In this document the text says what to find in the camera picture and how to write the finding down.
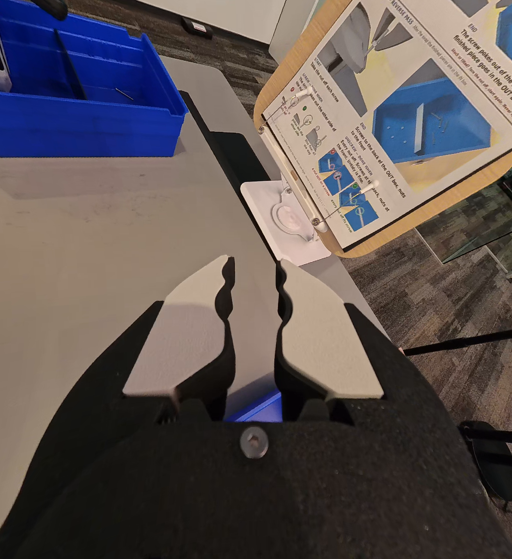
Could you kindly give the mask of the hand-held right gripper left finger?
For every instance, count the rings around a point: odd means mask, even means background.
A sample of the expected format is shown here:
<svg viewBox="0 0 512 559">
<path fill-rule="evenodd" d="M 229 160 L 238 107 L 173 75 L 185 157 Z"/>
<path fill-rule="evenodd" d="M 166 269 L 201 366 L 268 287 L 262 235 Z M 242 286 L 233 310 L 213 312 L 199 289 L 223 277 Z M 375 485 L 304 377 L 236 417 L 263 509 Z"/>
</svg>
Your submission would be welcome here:
<svg viewBox="0 0 512 559">
<path fill-rule="evenodd" d="M 229 316 L 235 259 L 221 255 L 196 271 L 164 300 L 124 385 L 129 397 L 164 397 L 175 409 L 190 399 L 208 413 L 224 413 L 235 379 Z"/>
</svg>

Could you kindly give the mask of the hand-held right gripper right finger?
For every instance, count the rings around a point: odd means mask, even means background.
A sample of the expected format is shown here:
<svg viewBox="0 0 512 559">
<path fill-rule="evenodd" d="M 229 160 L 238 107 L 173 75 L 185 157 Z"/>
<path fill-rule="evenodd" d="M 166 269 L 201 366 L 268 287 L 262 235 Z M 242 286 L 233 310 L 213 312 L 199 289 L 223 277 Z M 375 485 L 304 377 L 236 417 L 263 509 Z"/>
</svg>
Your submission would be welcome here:
<svg viewBox="0 0 512 559">
<path fill-rule="evenodd" d="M 318 400 L 380 400 L 385 392 L 343 299 L 289 260 L 276 269 L 275 384 L 281 413 L 300 415 Z"/>
</svg>

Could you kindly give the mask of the black metal bar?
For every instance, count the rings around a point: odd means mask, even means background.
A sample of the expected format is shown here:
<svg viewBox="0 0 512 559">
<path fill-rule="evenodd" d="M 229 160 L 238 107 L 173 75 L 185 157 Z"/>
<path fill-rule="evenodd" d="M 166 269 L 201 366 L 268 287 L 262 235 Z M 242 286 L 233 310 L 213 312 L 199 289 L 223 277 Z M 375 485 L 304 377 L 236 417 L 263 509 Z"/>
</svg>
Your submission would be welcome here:
<svg viewBox="0 0 512 559">
<path fill-rule="evenodd" d="M 470 346 L 476 346 L 487 343 L 496 343 L 503 340 L 512 339 L 512 329 L 502 332 L 491 332 L 489 334 L 483 334 L 475 337 L 466 338 L 456 338 L 451 340 L 446 340 L 444 342 L 438 342 L 434 344 L 428 344 L 425 346 L 417 346 L 413 348 L 407 348 L 403 350 L 404 355 L 414 356 L 427 353 L 435 353 L 441 351 L 453 351 L 457 349 L 463 349 Z"/>
</svg>

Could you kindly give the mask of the black floor box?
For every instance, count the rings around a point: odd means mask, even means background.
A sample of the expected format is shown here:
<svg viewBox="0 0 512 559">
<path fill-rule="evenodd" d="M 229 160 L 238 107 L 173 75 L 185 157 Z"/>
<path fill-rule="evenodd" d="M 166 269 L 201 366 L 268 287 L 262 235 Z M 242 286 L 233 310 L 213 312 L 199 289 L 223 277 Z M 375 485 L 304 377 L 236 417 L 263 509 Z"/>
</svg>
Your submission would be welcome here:
<svg viewBox="0 0 512 559">
<path fill-rule="evenodd" d="M 208 40 L 213 38 L 213 30 L 206 24 L 193 21 L 186 17 L 181 17 L 181 25 L 184 30 L 191 35 L 200 36 Z"/>
</svg>

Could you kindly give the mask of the white stand base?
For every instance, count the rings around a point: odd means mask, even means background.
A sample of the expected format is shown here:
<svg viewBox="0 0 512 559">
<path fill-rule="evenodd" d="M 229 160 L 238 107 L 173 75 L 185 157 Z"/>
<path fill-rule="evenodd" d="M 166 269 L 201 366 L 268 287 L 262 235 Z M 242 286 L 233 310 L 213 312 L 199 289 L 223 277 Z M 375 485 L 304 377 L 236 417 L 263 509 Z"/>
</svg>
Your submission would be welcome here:
<svg viewBox="0 0 512 559">
<path fill-rule="evenodd" d="M 244 182 L 240 191 L 275 260 L 301 267 L 326 259 L 331 252 L 320 233 L 329 227 L 269 127 L 261 126 L 259 134 L 281 178 Z"/>
</svg>

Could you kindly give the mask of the glass partition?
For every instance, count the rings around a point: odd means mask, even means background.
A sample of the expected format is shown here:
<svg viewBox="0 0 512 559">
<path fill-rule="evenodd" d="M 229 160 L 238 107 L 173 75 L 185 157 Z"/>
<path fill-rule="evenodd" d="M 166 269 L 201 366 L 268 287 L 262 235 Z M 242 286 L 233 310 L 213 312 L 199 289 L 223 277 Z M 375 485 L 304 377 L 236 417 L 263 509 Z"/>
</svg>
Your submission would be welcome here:
<svg viewBox="0 0 512 559">
<path fill-rule="evenodd" d="M 442 263 L 486 247 L 512 273 L 512 168 L 417 231 Z"/>
</svg>

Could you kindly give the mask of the black round stand base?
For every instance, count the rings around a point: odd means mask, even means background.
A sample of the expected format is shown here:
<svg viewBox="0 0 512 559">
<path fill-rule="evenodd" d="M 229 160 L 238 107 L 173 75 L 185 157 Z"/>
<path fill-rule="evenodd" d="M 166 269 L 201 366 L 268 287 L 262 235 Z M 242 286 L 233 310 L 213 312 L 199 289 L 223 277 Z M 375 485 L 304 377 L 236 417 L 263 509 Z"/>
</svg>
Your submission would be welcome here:
<svg viewBox="0 0 512 559">
<path fill-rule="evenodd" d="M 464 421 L 459 431 L 476 465 L 481 483 L 489 496 L 500 498 L 505 504 L 512 501 L 512 466 L 493 464 L 482 457 L 485 453 L 512 456 L 505 442 L 469 437 L 469 430 L 494 430 L 486 422 Z"/>
</svg>

